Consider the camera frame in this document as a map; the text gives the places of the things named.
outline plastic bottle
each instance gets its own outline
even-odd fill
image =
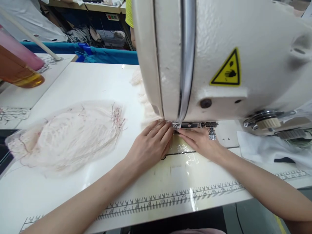
[[[31,69],[37,71],[43,67],[44,62],[33,52],[19,43],[15,38],[7,35],[0,25],[0,45],[23,60]]]
[[[42,75],[1,45],[0,79],[21,88],[36,87],[45,81]]]

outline measuring ruler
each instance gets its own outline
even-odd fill
[[[282,173],[276,173],[277,177],[282,180],[289,180],[304,176],[310,176],[304,171],[293,170]],[[175,206],[192,201],[199,201],[209,199],[211,197],[224,196],[236,192],[247,191],[241,183],[237,180],[230,182],[206,185],[192,189],[184,189],[179,191],[172,191],[169,193],[155,194],[148,197],[132,198],[123,201],[116,201],[111,203],[102,214],[97,217],[97,221],[103,219],[114,218],[117,216],[124,216],[135,214],[139,212],[150,211],[154,209],[161,209],[163,207]],[[37,215],[26,218],[21,231],[25,230],[32,223],[36,222],[43,215]]]

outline pink fabric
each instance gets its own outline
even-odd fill
[[[226,234],[226,233],[213,228],[203,228],[203,229],[186,229],[181,231],[174,231],[171,234]]]

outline warning label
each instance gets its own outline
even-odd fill
[[[240,55],[236,47],[225,60],[222,67],[210,81],[215,86],[240,86],[241,85]]]

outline sewing machine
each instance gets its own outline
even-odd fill
[[[133,0],[133,20],[148,99],[176,128],[207,127],[214,140],[220,120],[287,139],[311,127],[312,30],[293,7]]]

